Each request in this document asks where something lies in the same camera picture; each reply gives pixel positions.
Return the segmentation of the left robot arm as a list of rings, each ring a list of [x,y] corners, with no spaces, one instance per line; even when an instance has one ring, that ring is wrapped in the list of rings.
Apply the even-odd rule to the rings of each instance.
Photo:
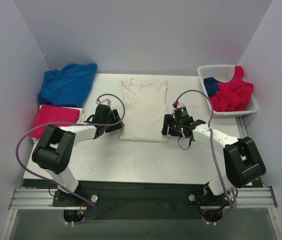
[[[31,159],[57,183],[64,200],[71,206],[82,201],[80,183],[69,168],[74,145],[95,140],[104,133],[120,130],[124,124],[117,109],[99,104],[95,113],[82,125],[57,127],[48,125],[39,139]]]

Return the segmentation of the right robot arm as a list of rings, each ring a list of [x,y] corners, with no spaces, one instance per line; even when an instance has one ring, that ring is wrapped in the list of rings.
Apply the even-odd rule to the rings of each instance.
[[[216,152],[223,155],[225,174],[217,166],[218,177],[208,182],[202,192],[203,200],[208,204],[218,201],[225,191],[242,188],[266,173],[266,166],[252,138],[230,136],[201,119],[194,120],[184,106],[164,115],[161,133],[189,139],[189,143],[202,143],[211,147],[213,156]]]

